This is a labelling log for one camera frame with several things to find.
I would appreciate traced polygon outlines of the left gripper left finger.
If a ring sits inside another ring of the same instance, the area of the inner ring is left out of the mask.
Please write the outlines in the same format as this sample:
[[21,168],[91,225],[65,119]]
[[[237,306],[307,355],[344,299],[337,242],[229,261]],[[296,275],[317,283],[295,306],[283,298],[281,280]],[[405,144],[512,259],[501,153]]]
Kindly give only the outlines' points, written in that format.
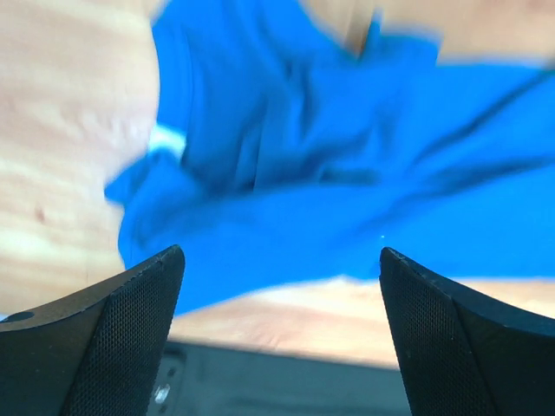
[[182,284],[174,245],[1,321],[3,415],[144,415]]

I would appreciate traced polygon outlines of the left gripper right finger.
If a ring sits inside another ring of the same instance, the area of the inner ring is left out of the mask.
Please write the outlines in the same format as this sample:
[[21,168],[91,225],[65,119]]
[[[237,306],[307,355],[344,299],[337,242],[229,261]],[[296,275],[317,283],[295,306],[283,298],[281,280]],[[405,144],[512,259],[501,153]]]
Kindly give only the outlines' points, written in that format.
[[385,248],[380,287],[413,415],[554,414],[554,320]]

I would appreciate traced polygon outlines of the blue t shirt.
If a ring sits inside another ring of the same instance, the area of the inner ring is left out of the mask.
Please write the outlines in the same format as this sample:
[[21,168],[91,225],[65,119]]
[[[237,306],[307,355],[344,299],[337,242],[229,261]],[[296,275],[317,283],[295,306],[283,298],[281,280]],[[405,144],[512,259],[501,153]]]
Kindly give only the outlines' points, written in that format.
[[172,1],[152,27],[147,153],[106,186],[127,268],[177,244],[185,313],[375,278],[391,247],[449,277],[554,274],[554,73],[438,62],[371,23],[355,55],[295,1]]

